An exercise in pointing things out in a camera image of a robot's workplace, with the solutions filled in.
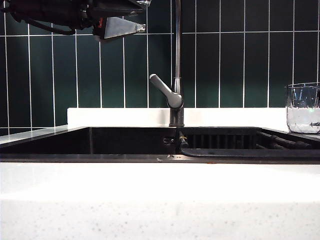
white backsplash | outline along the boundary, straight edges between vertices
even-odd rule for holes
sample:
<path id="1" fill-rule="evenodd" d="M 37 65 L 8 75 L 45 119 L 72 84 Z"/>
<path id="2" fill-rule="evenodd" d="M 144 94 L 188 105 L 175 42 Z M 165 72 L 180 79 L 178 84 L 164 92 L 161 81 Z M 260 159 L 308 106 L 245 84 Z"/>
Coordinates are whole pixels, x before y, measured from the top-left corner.
<path id="1" fill-rule="evenodd" d="M 68 127 L 167 127 L 168 108 L 69 108 Z M 185 108 L 186 127 L 262 127 L 288 131 L 285 108 Z"/>

sink basin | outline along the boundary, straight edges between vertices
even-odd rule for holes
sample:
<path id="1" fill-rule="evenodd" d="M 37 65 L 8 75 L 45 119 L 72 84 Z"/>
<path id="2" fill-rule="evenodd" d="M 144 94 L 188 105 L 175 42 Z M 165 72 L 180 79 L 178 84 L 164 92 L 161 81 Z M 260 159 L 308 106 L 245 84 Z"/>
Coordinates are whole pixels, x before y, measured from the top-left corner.
<path id="1" fill-rule="evenodd" d="M 0 145 L 2 154 L 175 154 L 176 129 L 86 127 Z"/>
<path id="2" fill-rule="evenodd" d="M 0 154 L 318 161 L 320 139 L 258 127 L 85 127 L 0 144 Z"/>

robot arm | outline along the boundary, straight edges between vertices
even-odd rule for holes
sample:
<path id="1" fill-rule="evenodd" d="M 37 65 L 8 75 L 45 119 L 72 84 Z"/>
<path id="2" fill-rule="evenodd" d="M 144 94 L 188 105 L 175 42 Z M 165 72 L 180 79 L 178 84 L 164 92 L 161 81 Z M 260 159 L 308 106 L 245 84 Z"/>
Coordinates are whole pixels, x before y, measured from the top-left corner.
<path id="1" fill-rule="evenodd" d="M 5 13 L 17 21 L 62 35 L 93 27 L 92 34 L 100 40 L 113 39 L 145 31 L 144 24 L 124 20 L 145 12 L 151 0 L 6 0 Z M 63 30 L 41 22 L 67 26 Z"/>

dark green tile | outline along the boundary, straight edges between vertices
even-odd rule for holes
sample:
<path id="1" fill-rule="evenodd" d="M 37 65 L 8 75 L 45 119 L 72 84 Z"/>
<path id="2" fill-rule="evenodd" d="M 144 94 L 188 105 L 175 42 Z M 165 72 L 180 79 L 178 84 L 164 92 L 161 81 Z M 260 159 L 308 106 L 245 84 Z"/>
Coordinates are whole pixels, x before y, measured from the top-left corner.
<path id="1" fill-rule="evenodd" d="M 133 35 L 124 39 L 125 104 L 127 108 L 146 108 L 147 95 L 147 37 Z"/>
<path id="2" fill-rule="evenodd" d="M 219 106 L 219 35 L 198 34 L 196 46 L 196 106 L 197 108 L 217 108 Z"/>
<path id="3" fill-rule="evenodd" d="M 270 0 L 270 29 L 272 31 L 292 31 L 293 22 L 293 0 Z"/>
<path id="4" fill-rule="evenodd" d="M 16 22 L 11 14 L 7 14 L 6 18 L 6 34 L 7 35 L 27 35 L 28 25 L 25 21 Z"/>
<path id="5" fill-rule="evenodd" d="M 157 74 L 169 87 L 171 86 L 170 36 L 149 36 L 149 73 Z M 153 85 L 149 85 L 150 108 L 167 108 L 165 96 Z"/>
<path id="6" fill-rule="evenodd" d="M 87 27 L 82 30 L 76 30 L 76 34 L 92 34 L 93 28 L 92 27 Z"/>
<path id="7" fill-rule="evenodd" d="M 94 36 L 77 37 L 80 108 L 100 107 L 99 43 Z"/>
<path id="8" fill-rule="evenodd" d="M 291 32 L 270 35 L 270 84 L 269 106 L 282 108 L 286 105 L 285 86 L 292 83 L 293 35 Z"/>
<path id="9" fill-rule="evenodd" d="M 184 87 L 184 107 L 195 107 L 195 35 L 182 36 L 181 77 Z"/>
<path id="10" fill-rule="evenodd" d="M 51 36 L 30 37 L 32 125 L 54 125 Z"/>
<path id="11" fill-rule="evenodd" d="M 63 31 L 71 31 L 70 27 L 68 26 L 61 26 L 61 25 L 57 25 L 57 24 L 53 24 L 53 27 L 59 30 L 63 30 Z"/>
<path id="12" fill-rule="evenodd" d="M 170 0 L 152 1 L 148 8 L 148 32 L 170 33 Z"/>
<path id="13" fill-rule="evenodd" d="M 30 126 L 28 38 L 7 38 L 10 127 Z"/>
<path id="14" fill-rule="evenodd" d="M 294 36 L 294 83 L 317 81 L 318 33 L 296 32 Z"/>
<path id="15" fill-rule="evenodd" d="M 268 31 L 269 0 L 245 1 L 245 30 Z"/>
<path id="16" fill-rule="evenodd" d="M 8 135 L 8 129 L 0 128 L 0 136 L 6 136 L 6 135 Z"/>
<path id="17" fill-rule="evenodd" d="M 295 30 L 318 30 L 318 10 L 317 0 L 295 0 Z"/>
<path id="18" fill-rule="evenodd" d="M 74 36 L 53 37 L 56 126 L 67 124 L 67 109 L 77 107 L 75 45 Z"/>
<path id="19" fill-rule="evenodd" d="M 181 8 L 182 8 L 182 31 L 184 33 L 194 33 L 195 32 L 195 26 L 196 26 L 196 6 L 195 6 L 195 0 L 183 0 L 181 1 Z M 174 32 L 175 30 L 175 21 L 173 21 L 174 24 L 172 24 Z"/>
<path id="20" fill-rule="evenodd" d="M 245 94 L 246 108 L 268 106 L 268 33 L 245 35 Z"/>
<path id="21" fill-rule="evenodd" d="M 51 23 L 45 21 L 38 21 L 39 23 L 51 27 Z M 30 25 L 30 34 L 31 35 L 49 35 L 50 31 L 44 30 L 42 28 Z"/>
<path id="22" fill-rule="evenodd" d="M 5 14 L 0 12 L 0 35 L 5 35 Z"/>
<path id="23" fill-rule="evenodd" d="M 221 35 L 220 106 L 241 108 L 243 106 L 244 35 L 225 33 Z"/>
<path id="24" fill-rule="evenodd" d="M 219 32 L 220 0 L 197 0 L 196 31 Z"/>
<path id="25" fill-rule="evenodd" d="M 8 126 L 5 38 L 0 37 L 0 127 Z"/>
<path id="26" fill-rule="evenodd" d="M 10 128 L 10 134 L 20 134 L 31 131 L 31 128 Z"/>
<path id="27" fill-rule="evenodd" d="M 244 30 L 244 0 L 221 1 L 221 31 L 235 32 Z"/>
<path id="28" fill-rule="evenodd" d="M 124 19 L 138 23 L 138 24 L 147 24 L 147 12 L 134 16 L 125 16 Z"/>
<path id="29" fill-rule="evenodd" d="M 123 39 L 101 44 L 102 106 L 124 107 Z"/>

faucet handle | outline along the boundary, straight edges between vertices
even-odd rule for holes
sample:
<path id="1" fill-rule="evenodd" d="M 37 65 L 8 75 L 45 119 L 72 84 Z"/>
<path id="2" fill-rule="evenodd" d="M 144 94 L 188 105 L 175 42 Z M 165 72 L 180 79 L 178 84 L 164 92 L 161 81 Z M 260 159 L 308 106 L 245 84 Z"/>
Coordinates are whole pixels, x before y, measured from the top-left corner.
<path id="1" fill-rule="evenodd" d="M 170 108 L 179 109 L 182 107 L 182 95 L 173 92 L 156 74 L 151 74 L 149 79 L 150 82 L 166 96 Z"/>

